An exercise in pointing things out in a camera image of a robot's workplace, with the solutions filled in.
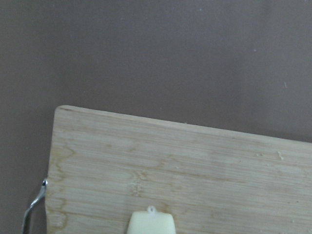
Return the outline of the wooden cutting board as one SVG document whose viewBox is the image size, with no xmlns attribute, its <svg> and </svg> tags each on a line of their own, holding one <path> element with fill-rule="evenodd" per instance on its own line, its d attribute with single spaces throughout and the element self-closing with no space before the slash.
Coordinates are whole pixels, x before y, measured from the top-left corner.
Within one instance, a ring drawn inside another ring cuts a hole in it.
<svg viewBox="0 0 312 234">
<path fill-rule="evenodd" d="M 50 234 L 124 234 L 134 211 L 179 234 L 309 234 L 312 145 L 63 105 L 45 200 Z"/>
</svg>

